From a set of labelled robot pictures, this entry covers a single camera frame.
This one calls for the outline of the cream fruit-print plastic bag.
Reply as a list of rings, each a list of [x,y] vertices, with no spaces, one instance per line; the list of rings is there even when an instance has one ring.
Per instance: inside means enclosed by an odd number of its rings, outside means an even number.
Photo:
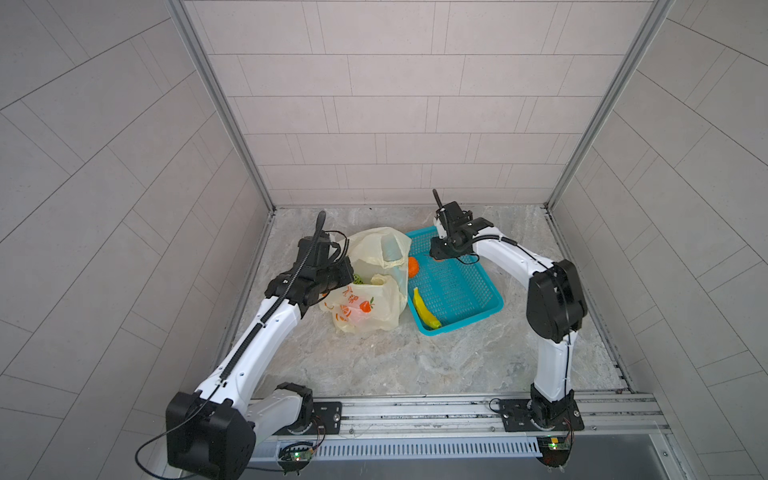
[[[364,283],[338,288],[320,303],[335,327],[345,333],[392,331],[407,305],[408,258],[411,239],[380,227],[350,237],[348,258]]]

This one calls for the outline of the orange fruit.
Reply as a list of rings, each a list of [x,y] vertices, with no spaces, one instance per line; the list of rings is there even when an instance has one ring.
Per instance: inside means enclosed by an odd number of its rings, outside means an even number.
[[[414,278],[416,275],[419,274],[420,271],[420,265],[418,260],[415,257],[410,256],[408,258],[408,278]]]

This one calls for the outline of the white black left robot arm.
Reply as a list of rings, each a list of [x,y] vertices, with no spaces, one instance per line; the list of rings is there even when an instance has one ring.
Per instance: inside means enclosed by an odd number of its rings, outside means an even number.
[[[266,367],[313,305],[353,281],[347,257],[297,261],[270,281],[247,331],[193,393],[177,393],[166,408],[170,466],[207,479],[237,479],[256,446],[285,427],[303,428],[313,408],[309,388],[283,383],[249,403]]]

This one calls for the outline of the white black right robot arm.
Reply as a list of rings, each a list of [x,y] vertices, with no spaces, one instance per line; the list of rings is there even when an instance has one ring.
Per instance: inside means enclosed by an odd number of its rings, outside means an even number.
[[[455,201],[437,203],[435,226],[437,236],[431,239],[429,251],[433,259],[474,254],[493,262],[526,288],[526,318],[539,336],[529,410],[539,428],[549,429],[574,403],[574,345],[588,314],[575,264],[530,251]]]

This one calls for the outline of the yellow banana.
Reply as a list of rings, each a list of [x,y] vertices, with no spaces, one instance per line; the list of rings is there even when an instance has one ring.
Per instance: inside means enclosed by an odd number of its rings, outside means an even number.
[[[413,290],[413,305],[420,320],[426,327],[430,330],[437,330],[442,327],[440,320],[427,308],[418,287]]]

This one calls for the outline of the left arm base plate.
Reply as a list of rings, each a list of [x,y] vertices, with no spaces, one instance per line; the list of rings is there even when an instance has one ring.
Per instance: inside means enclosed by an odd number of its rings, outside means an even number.
[[[338,401],[320,401],[313,404],[305,425],[287,426],[276,432],[277,436],[338,435],[343,404]]]

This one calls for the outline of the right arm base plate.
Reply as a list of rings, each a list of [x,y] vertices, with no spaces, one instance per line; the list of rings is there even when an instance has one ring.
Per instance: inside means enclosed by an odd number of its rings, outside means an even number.
[[[501,399],[493,407],[506,432],[582,431],[581,413],[572,395],[557,402],[544,398]]]

